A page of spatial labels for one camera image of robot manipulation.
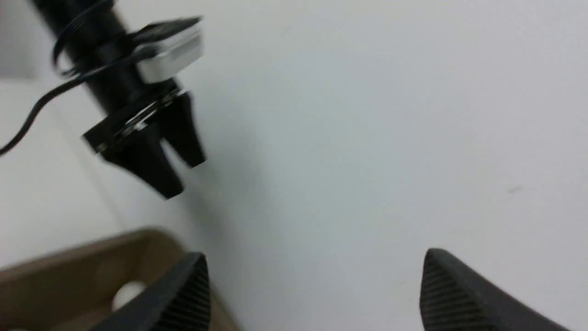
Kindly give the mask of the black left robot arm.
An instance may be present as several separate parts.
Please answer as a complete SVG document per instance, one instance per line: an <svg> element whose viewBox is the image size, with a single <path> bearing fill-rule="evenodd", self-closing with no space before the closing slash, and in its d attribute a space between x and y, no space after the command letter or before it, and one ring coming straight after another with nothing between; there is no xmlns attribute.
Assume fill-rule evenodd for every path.
<svg viewBox="0 0 588 331"><path fill-rule="evenodd" d="M86 144L165 199L182 193L162 142L189 168L206 161L191 94L175 80L203 55L202 17L130 32L113 0L34 0L32 6L56 38L53 69L68 78L52 95L86 84L105 113L83 134Z"/></svg>

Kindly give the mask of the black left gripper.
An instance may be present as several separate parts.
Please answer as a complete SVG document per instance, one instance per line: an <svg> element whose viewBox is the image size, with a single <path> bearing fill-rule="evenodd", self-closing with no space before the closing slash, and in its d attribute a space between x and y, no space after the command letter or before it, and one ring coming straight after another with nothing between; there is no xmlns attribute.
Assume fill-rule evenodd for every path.
<svg viewBox="0 0 588 331"><path fill-rule="evenodd" d="M163 140L187 167L206 161L195 126L191 93L174 79L132 86L130 94L106 96L105 119L84 134L88 145L101 157L147 183L164 199L184 191L183 183L166 157Z"/></svg>

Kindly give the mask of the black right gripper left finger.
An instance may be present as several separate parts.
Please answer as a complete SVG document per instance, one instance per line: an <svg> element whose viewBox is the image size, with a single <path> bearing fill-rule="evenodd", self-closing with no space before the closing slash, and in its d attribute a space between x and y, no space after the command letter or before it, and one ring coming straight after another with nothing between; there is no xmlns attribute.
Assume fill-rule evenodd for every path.
<svg viewBox="0 0 588 331"><path fill-rule="evenodd" d="M211 284L206 256L190 252L93 331L208 331Z"/></svg>

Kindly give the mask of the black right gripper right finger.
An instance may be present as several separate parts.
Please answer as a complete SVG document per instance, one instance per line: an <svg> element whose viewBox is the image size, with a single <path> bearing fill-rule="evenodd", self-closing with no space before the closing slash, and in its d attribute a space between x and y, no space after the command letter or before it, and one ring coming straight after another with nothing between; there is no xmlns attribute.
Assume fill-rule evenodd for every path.
<svg viewBox="0 0 588 331"><path fill-rule="evenodd" d="M449 251L428 249L418 307L425 331L563 331Z"/></svg>

